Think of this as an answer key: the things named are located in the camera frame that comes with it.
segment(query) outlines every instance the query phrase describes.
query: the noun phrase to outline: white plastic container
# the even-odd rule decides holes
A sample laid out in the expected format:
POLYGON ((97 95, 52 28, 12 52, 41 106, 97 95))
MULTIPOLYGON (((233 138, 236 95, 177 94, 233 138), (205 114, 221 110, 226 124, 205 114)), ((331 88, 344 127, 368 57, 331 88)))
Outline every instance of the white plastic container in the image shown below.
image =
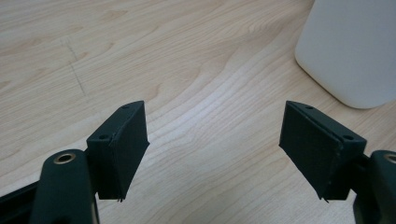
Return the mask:
POLYGON ((295 56, 346 105, 396 99, 396 0, 316 0, 295 56))

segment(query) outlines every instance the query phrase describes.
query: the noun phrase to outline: clamp jaw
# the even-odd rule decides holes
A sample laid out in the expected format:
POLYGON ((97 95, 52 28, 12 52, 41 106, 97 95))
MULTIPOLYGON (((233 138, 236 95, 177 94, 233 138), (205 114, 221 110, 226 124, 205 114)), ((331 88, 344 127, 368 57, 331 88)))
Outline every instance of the clamp jaw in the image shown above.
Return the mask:
POLYGON ((0 223, 99 223, 94 195, 125 199, 149 146, 144 102, 120 107, 87 145, 50 156, 38 182, 0 198, 0 223))
POLYGON ((363 154, 366 140, 313 106, 287 101, 279 146, 319 198, 345 200, 357 193, 358 224, 396 223, 396 153, 363 154))

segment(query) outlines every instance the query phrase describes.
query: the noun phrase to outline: wooden table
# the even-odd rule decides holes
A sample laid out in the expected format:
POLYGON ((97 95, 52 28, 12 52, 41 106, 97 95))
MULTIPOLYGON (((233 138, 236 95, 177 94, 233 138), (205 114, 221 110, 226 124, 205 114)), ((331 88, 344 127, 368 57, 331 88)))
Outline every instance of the wooden table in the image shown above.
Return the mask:
POLYGON ((102 223, 354 223, 278 146, 286 100, 396 145, 396 102, 347 107, 295 62, 312 0, 3 1, 0 195, 121 105, 146 102, 151 145, 102 223))

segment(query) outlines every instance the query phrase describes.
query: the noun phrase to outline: screw hole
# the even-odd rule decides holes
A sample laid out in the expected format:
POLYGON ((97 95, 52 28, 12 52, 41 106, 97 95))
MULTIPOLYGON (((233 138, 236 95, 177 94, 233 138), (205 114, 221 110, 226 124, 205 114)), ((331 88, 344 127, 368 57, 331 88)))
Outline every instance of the screw hole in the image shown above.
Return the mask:
POLYGON ((388 161, 390 161, 390 162, 396 164, 396 155, 393 155, 393 154, 385 154, 384 157, 385 157, 385 159, 387 159, 388 161))
POLYGON ((64 154, 58 156, 57 158, 55 158, 55 160, 53 162, 55 164, 65 164, 65 163, 72 161, 75 157, 76 157, 76 154, 74 154, 74 153, 64 153, 64 154))
POLYGON ((343 137, 344 137, 345 139, 347 139, 347 140, 353 140, 353 137, 350 136, 350 135, 344 135, 343 137))
POLYGON ((108 135, 107 134, 102 134, 99 136, 99 139, 107 139, 108 135))

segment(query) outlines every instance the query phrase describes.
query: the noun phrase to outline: rectangular black block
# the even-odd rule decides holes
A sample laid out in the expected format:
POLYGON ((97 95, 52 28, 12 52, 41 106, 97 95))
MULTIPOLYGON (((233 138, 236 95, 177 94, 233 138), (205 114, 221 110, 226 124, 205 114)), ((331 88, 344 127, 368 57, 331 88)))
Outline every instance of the rectangular black block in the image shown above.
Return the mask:
POLYGON ((149 146, 144 102, 120 107, 88 139, 86 150, 100 199, 125 199, 149 146))
POLYGON ((350 190, 345 167, 358 158, 366 140, 310 105, 287 101, 279 146, 319 198, 345 200, 350 190))

